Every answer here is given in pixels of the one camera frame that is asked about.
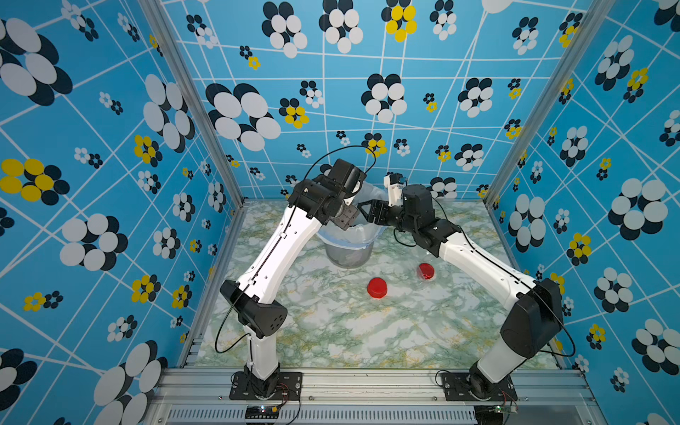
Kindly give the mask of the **red knobbed jar lid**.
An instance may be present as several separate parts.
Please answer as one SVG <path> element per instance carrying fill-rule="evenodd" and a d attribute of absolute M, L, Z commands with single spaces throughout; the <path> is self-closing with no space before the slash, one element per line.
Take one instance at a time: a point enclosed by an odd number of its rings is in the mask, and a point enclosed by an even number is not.
<path fill-rule="evenodd" d="M 382 299 L 388 293 L 388 285 L 384 279 L 376 277 L 369 281 L 367 292 L 373 299 Z"/>

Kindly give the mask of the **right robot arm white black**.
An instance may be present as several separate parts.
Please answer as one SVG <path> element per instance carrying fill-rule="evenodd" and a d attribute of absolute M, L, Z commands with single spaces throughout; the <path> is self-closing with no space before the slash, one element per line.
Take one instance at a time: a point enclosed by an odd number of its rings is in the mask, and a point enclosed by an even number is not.
<path fill-rule="evenodd" d="M 508 312 L 499 339 L 469 370 L 469 391 L 478 400 L 488 400 L 502 381 L 561 332 L 559 284 L 510 267 L 474 243 L 461 226 L 437 217 L 435 200 L 424 186 L 409 185 L 397 192 L 397 202 L 359 203 L 364 219 L 409 233 L 416 246 L 475 279 Z"/>

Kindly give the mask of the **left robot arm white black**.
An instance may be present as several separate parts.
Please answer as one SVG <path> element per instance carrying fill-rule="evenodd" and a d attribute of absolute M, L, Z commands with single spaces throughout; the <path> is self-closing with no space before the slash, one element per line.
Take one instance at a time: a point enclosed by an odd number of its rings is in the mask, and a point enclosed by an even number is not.
<path fill-rule="evenodd" d="M 323 226 L 334 221 L 339 228 L 347 228 L 356 219 L 359 213 L 352 200 L 365 179 L 357 166 L 339 159 L 326 175 L 299 182 L 259 256 L 238 279 L 221 286 L 221 295 L 244 326 L 248 341 L 244 374 L 250 393 L 257 398 L 271 398 L 279 383 L 277 332 L 288 315 L 276 300 L 283 278 Z"/>

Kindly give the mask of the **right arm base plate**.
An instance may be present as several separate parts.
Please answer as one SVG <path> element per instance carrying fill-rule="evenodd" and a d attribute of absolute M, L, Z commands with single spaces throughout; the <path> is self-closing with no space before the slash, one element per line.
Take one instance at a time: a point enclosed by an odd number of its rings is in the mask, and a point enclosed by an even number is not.
<path fill-rule="evenodd" d="M 491 384 L 482 375 L 440 370 L 436 373 L 435 382 L 443 390 L 447 401 L 507 404 L 517 400 L 515 386 L 509 376 L 497 384 Z"/>

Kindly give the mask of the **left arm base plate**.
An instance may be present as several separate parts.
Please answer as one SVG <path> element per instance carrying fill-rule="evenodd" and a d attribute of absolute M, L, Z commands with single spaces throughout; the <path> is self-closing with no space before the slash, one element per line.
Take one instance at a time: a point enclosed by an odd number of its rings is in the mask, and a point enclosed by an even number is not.
<path fill-rule="evenodd" d="M 300 400 L 304 375 L 300 372 L 276 372 L 267 380 L 260 380 L 248 370 L 233 373 L 230 400 Z"/>

